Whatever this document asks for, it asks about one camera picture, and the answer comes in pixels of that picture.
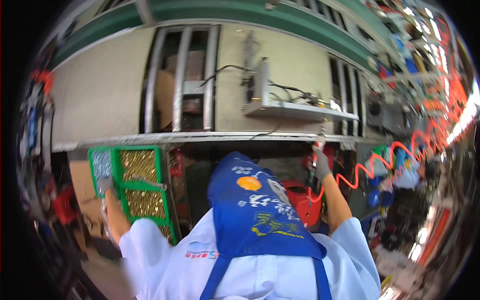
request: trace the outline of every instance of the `black cable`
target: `black cable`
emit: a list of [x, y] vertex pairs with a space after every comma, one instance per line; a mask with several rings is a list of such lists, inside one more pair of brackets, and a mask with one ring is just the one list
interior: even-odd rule
[[212, 76], [208, 77], [201, 85], [199, 85], [198, 87], [202, 87], [204, 86], [205, 84], [207, 84], [207, 82], [212, 79], [212, 78], [215, 78], [216, 75], [218, 74], [218, 72], [220, 71], [223, 71], [224, 69], [226, 68], [237, 68], [239, 70], [244, 70], [244, 71], [250, 71], [250, 69], [247, 69], [247, 68], [243, 68], [243, 67], [240, 67], [240, 66], [236, 66], [236, 65], [226, 65], [226, 66], [223, 66], [221, 67], [220, 69], [216, 70]]
[[[275, 97], [277, 97], [278, 101], [280, 102], [280, 106], [281, 106], [282, 108], [285, 108], [284, 105], [283, 105], [284, 100], [283, 100], [282, 98], [280, 98], [279, 96], [277, 96], [275, 93], [270, 93], [270, 94], [272, 94], [272, 95], [274, 95]], [[272, 131], [256, 134], [256, 135], [254, 135], [253, 137], [251, 137], [251, 139], [249, 139], [249, 141], [251, 141], [251, 140], [253, 140], [254, 138], [257, 138], [257, 137], [259, 137], [259, 136], [269, 135], [269, 134], [274, 133], [275, 131], [278, 130], [278, 128], [280, 128], [280, 126], [282, 126], [282, 124], [283, 124], [283, 121], [278, 122], [278, 124], [275, 126], [275, 128], [272, 129]]]
[[269, 84], [269, 85], [276, 86], [276, 87], [283, 88], [283, 89], [287, 89], [287, 90], [297, 91], [297, 92], [301, 92], [301, 93], [303, 93], [303, 94], [306, 94], [304, 91], [299, 90], [299, 89], [297, 89], [296, 87], [286, 86], [286, 85], [279, 85], [279, 84], [273, 83], [272, 81], [270, 81], [270, 84]]

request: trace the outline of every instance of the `orange object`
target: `orange object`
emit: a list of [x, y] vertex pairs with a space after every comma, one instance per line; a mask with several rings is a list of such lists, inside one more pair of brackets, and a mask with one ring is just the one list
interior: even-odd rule
[[423, 251], [418, 261], [419, 265], [425, 265], [425, 262], [427, 261], [427, 259], [430, 257], [431, 253], [437, 246], [440, 240], [440, 237], [442, 236], [442, 233], [445, 229], [449, 216], [450, 216], [450, 210], [444, 209], [444, 211], [442, 212], [442, 217], [440, 218], [440, 221], [438, 222], [438, 225], [435, 228], [435, 232], [433, 233], [432, 238], [428, 242], [427, 247], [425, 248], [425, 251]]
[[257, 178], [252, 176], [244, 176], [237, 179], [237, 184], [248, 191], [257, 191], [262, 187], [262, 184]]
[[44, 82], [45, 85], [43, 87], [43, 93], [47, 95], [52, 89], [53, 85], [53, 73], [50, 71], [39, 71], [34, 70], [32, 74], [30, 74], [36, 82]]

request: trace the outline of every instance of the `metal frame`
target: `metal frame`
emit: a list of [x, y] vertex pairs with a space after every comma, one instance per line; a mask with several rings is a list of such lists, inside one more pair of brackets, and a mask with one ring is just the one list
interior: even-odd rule
[[150, 57], [150, 69], [148, 70], [147, 87], [145, 92], [145, 115], [144, 115], [144, 132], [153, 132], [153, 112], [155, 107], [155, 83], [161, 61], [163, 43], [167, 36], [167, 29], [157, 30], [155, 43]]
[[[385, 138], [362, 138], [337, 134], [325, 134], [328, 143], [361, 143], [361, 144], [389, 144], [391, 136]], [[297, 141], [315, 142], [317, 133], [305, 132], [164, 132], [143, 133], [110, 138], [92, 139], [81, 142], [71, 142], [53, 145], [52, 152], [73, 151], [88, 149], [94, 146], [109, 145], [145, 145], [145, 144], [177, 144], [196, 142], [225, 142], [225, 141]]]
[[[342, 104], [342, 111], [348, 112], [347, 104], [347, 84], [345, 83], [345, 73], [343, 72], [343, 61], [336, 60], [336, 68], [338, 71], [338, 82], [340, 84], [340, 103]], [[342, 121], [342, 134], [347, 135], [347, 121]]]
[[367, 95], [365, 92], [366, 82], [363, 74], [361, 74], [360, 71], [358, 71], [358, 75], [359, 75], [359, 84], [360, 84], [360, 101], [361, 101], [361, 115], [362, 115], [361, 134], [363, 137], [367, 137], [367, 99], [366, 99]]
[[330, 11], [328, 9], [328, 5], [326, 5], [325, 3], [322, 2], [322, 10], [324, 11], [325, 13], [325, 18], [327, 18], [327, 20], [329, 20], [333, 25], [336, 25], [334, 22], [333, 22], [333, 16], [330, 14]]
[[144, 25], [147, 27], [155, 26], [155, 19], [150, 11], [148, 0], [135, 0], [135, 6]]
[[183, 81], [187, 68], [187, 55], [192, 38], [192, 27], [187, 26], [182, 30], [179, 51], [177, 54], [177, 68], [175, 70], [175, 87], [172, 103], [172, 131], [178, 132], [182, 125], [183, 108]]
[[310, 7], [312, 8], [312, 11], [314, 13], [318, 13], [318, 6], [317, 6], [317, 1], [315, 0], [307, 0], [310, 3]]
[[210, 80], [204, 86], [201, 86], [204, 81], [184, 81], [187, 67], [186, 63], [188, 50], [190, 46], [190, 40], [192, 38], [192, 32], [194, 30], [208, 30], [204, 78], [209, 78], [215, 72], [219, 32], [218, 25], [172, 26], [158, 29], [154, 45], [152, 46], [152, 55], [150, 57], [150, 67], [148, 70], [148, 78], [146, 83], [144, 115], [145, 133], [152, 133], [154, 131], [153, 113], [155, 108], [154, 95], [156, 75], [162, 57], [162, 48], [168, 32], [182, 32], [177, 54], [177, 67], [175, 71], [174, 95], [172, 101], [172, 130], [174, 132], [178, 132], [182, 129], [183, 96], [197, 94], [204, 95], [204, 130], [213, 129], [214, 80]]
[[[215, 72], [218, 31], [218, 25], [213, 25], [208, 31], [207, 53], [205, 58], [205, 80]], [[208, 131], [213, 129], [213, 83], [214, 80], [208, 81], [205, 85], [204, 91], [204, 130]]]
[[340, 13], [337, 10], [334, 10], [333, 8], [332, 8], [332, 11], [333, 11], [333, 17], [335, 18], [335, 22], [337, 26], [346, 31], [347, 29], [343, 27], [342, 19], [340, 18]]
[[[357, 82], [355, 80], [355, 72], [354, 72], [354, 69], [351, 65], [347, 65], [347, 68], [348, 68], [348, 75], [350, 77], [350, 89], [352, 91], [351, 94], [352, 94], [353, 114], [358, 117], [359, 108], [358, 108], [358, 102], [357, 102]], [[358, 133], [359, 133], [359, 122], [354, 120], [353, 121], [353, 135], [358, 136]]]

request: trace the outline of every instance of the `gloved hand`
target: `gloved hand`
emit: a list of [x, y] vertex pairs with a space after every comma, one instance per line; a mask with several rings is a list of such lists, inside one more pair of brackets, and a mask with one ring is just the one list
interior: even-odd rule
[[312, 149], [315, 152], [315, 154], [317, 154], [317, 165], [315, 166], [316, 176], [318, 180], [322, 181], [325, 178], [325, 176], [327, 176], [329, 173], [332, 173], [328, 165], [328, 157], [323, 153], [323, 151], [319, 147], [313, 145]]
[[111, 176], [104, 177], [98, 181], [97, 185], [98, 193], [105, 197], [105, 192], [107, 189], [114, 189], [113, 178]]

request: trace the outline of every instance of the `red container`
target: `red container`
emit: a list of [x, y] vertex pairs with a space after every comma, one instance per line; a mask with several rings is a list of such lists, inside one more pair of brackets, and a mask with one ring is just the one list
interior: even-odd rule
[[298, 180], [282, 180], [284, 188], [287, 190], [287, 197], [295, 207], [304, 227], [310, 227], [317, 223], [322, 201], [310, 203], [307, 187]]

